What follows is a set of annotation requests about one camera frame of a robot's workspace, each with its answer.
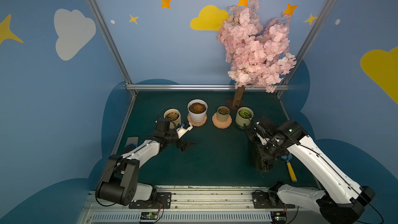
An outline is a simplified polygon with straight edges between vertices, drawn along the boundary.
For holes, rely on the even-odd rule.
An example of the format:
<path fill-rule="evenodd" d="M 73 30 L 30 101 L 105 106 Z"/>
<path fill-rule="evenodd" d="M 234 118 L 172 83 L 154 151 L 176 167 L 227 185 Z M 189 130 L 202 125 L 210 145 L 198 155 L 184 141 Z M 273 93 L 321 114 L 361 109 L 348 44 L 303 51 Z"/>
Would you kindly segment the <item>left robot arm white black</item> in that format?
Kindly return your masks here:
<path fill-rule="evenodd" d="M 124 154 L 109 157 L 95 190 L 96 201 L 100 199 L 108 201 L 111 203 L 108 206 L 147 205 L 150 208 L 161 205 L 156 187 L 138 182 L 140 168 L 171 144 L 176 144 L 181 151 L 195 145 L 196 142 L 184 141 L 182 138 L 192 128 L 193 125 L 189 122 L 172 129 L 169 119 L 159 118 L 153 134 L 140 146 L 130 148 L 127 145 Z"/>

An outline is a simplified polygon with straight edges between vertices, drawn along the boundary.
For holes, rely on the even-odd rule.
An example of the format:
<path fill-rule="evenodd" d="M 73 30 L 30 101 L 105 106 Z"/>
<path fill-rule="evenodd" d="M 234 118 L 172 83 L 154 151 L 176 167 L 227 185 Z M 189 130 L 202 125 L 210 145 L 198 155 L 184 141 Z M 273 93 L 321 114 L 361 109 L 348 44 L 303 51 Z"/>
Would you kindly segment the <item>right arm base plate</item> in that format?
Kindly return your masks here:
<path fill-rule="evenodd" d="M 256 190 L 251 193 L 252 201 L 254 203 L 254 208 L 256 209 L 266 209 L 266 208 L 296 208 L 293 204 L 284 204 L 274 193 L 268 193 L 261 190 Z"/>

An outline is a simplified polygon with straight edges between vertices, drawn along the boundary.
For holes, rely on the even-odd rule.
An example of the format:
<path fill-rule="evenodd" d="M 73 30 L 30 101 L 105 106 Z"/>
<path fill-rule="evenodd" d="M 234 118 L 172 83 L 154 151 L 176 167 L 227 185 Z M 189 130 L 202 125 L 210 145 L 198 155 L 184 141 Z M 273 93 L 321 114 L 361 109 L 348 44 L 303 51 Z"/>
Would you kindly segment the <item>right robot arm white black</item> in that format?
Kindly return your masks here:
<path fill-rule="evenodd" d="M 322 190 L 293 187 L 277 182 L 267 192 L 255 191 L 255 207 L 294 205 L 314 211 L 331 224 L 353 224 L 375 197 L 369 186 L 360 186 L 337 167 L 316 145 L 308 132 L 289 120 L 277 126 L 262 118 L 246 128 L 256 169 L 266 172 L 283 156 L 295 156 L 323 186 Z"/>

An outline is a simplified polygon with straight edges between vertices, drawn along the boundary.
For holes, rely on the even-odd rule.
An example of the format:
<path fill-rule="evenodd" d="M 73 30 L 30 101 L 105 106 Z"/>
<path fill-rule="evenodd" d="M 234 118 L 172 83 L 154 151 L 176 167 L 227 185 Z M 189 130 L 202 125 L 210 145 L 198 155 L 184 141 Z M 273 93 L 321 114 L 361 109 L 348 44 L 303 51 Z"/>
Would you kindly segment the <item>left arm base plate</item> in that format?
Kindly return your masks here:
<path fill-rule="evenodd" d="M 133 200 L 129 204 L 129 209 L 170 209 L 172 194 L 170 192 L 153 192 L 150 198 L 144 200 Z"/>

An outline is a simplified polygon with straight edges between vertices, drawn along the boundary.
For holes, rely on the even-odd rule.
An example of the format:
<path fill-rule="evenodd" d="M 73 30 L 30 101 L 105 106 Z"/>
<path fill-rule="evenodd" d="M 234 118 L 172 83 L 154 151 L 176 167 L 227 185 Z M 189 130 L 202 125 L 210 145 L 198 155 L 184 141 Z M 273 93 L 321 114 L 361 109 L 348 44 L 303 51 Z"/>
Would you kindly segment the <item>dark green watering can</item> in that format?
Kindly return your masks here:
<path fill-rule="evenodd" d="M 256 170 L 260 172 L 270 171 L 277 164 L 278 159 L 280 159 L 280 154 L 273 153 L 275 149 L 271 148 L 271 145 L 268 143 L 262 145 L 257 137 L 257 132 L 263 133 L 265 138 L 270 139 L 275 134 L 276 129 L 277 125 L 265 117 L 254 122 L 250 129 L 245 129 L 250 161 Z"/>

